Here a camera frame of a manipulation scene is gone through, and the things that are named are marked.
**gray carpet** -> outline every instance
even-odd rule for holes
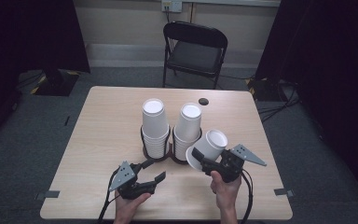
[[[254,73],[254,69],[225,68],[220,89],[247,91],[243,79]],[[23,74],[21,80],[37,74]],[[33,80],[21,84],[18,108],[0,128],[0,223],[95,223],[43,220],[39,216],[43,202],[34,198],[48,190],[89,89],[97,85],[160,87],[162,68],[92,68],[91,74],[79,77],[68,97],[32,95],[29,92],[35,82],[25,84]],[[213,85],[204,77],[192,80],[186,74],[170,74],[168,83],[190,89]],[[256,105],[262,111],[283,103]],[[345,163],[320,140],[316,127],[317,122],[301,104],[264,122],[282,182],[296,194],[289,199],[294,216],[282,223],[358,223],[358,183]]]

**chair backrest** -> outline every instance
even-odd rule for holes
[[[164,37],[167,45],[169,38],[212,48],[227,48],[227,38],[219,30],[186,21],[172,21],[164,26]]]

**wall outlet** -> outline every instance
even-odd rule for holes
[[[161,11],[172,11],[172,1],[161,1]]]
[[[161,11],[182,12],[182,2],[162,0]]]

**black backdrop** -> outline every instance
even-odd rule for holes
[[[19,74],[45,65],[90,71],[72,0],[0,1],[0,123]]]
[[[256,75],[298,83],[358,180],[358,1],[282,0]]]

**black folding chair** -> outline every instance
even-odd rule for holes
[[[165,59],[162,87],[167,68],[203,77],[214,77],[213,88],[224,62],[227,38],[219,30],[185,21],[172,21],[164,26]]]

